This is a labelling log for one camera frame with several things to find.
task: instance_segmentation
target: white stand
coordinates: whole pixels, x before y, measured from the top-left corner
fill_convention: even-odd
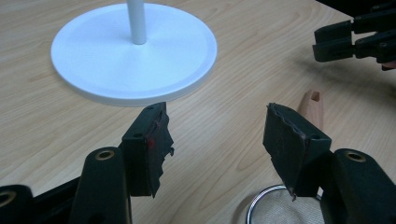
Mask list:
[[[129,0],[67,23],[53,40],[51,59],[60,76],[88,98],[141,106],[199,87],[217,51],[210,29],[191,14]]]

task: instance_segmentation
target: white round base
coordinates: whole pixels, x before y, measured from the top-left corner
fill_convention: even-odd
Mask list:
[[[135,45],[126,4],[76,17],[55,36],[59,75],[88,98],[122,106],[174,100],[199,87],[217,56],[210,29],[182,10],[145,4],[147,42]]]

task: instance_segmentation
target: wooden table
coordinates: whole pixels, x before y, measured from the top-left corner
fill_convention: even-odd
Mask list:
[[[80,175],[85,157],[114,147],[142,110],[101,105],[57,75],[50,46],[76,16],[121,1],[0,2],[0,185],[34,195]],[[373,156],[396,181],[396,73],[375,59],[317,63],[319,27],[349,17],[314,0],[158,0],[197,16],[219,54],[204,85],[167,104],[176,149],[155,199],[132,198],[134,223],[244,223],[262,189],[280,184],[262,146],[266,105],[324,97],[332,150]]]

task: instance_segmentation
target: white pole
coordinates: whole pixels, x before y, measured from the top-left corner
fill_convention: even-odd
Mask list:
[[[146,43],[146,18],[143,0],[127,0],[132,42],[136,45]]]

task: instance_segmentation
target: mesh strainer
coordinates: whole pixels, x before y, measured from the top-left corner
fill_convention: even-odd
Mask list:
[[[272,186],[257,195],[247,210],[247,224],[323,224],[317,198],[297,198],[295,201],[283,185]]]

